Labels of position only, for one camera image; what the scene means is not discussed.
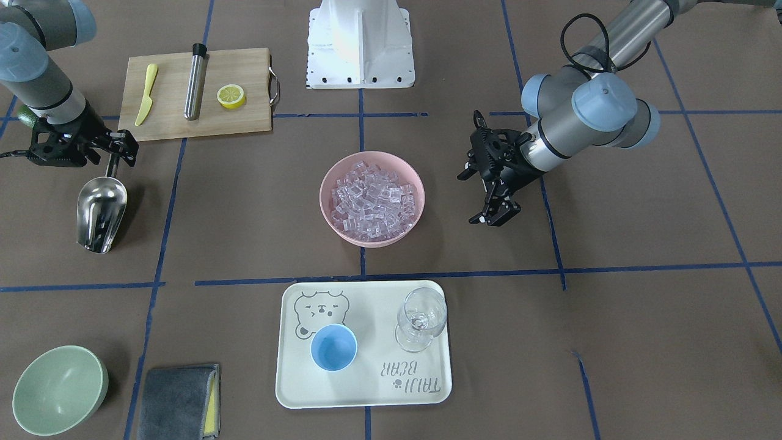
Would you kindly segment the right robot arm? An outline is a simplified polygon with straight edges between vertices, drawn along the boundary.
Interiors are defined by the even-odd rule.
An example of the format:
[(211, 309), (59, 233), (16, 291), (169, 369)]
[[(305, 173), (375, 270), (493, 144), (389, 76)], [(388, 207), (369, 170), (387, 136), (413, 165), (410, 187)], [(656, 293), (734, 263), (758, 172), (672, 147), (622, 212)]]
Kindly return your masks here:
[(95, 17), (82, 1), (12, 1), (2, 7), (1, 80), (34, 115), (25, 150), (6, 152), (39, 166), (83, 167), (100, 150), (134, 167), (139, 143), (112, 131), (49, 53), (96, 36)]

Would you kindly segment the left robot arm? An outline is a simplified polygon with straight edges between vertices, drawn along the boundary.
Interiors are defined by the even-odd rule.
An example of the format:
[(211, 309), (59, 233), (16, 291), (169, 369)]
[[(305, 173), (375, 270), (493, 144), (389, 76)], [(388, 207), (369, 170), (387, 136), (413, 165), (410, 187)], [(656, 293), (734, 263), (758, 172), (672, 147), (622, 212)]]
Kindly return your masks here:
[(695, 1), (631, 1), (609, 23), (584, 12), (600, 33), (570, 53), (565, 33), (560, 47), (567, 64), (553, 75), (534, 75), (522, 87), (521, 103), (533, 117), (524, 131), (492, 129), (480, 111), (458, 180), (479, 175), (485, 188), (483, 209), (472, 224), (499, 227), (520, 212), (512, 195), (588, 147), (634, 149), (656, 137), (657, 109), (637, 98), (618, 77), (649, 50), (653, 38)]

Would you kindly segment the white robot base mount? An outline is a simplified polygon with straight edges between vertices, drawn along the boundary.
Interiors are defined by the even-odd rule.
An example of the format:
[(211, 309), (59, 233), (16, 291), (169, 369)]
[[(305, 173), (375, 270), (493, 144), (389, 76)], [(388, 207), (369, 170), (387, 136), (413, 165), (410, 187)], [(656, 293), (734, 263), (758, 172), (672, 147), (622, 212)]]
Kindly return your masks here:
[(308, 89), (414, 86), (410, 15), (396, 1), (323, 1), (308, 23)]

